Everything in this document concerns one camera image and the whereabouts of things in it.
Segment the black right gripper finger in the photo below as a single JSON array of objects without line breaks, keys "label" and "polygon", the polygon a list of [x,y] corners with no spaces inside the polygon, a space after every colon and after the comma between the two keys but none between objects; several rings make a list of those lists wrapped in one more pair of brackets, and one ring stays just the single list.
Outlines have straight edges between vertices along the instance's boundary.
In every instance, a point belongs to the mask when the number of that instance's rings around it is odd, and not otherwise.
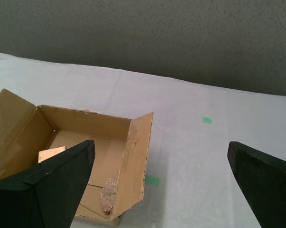
[{"label": "black right gripper finger", "polygon": [[68,228],[88,184],[94,140],[0,180],[0,228]]},{"label": "black right gripper finger", "polygon": [[233,176],[263,228],[286,228],[286,161],[240,142],[227,153]]}]

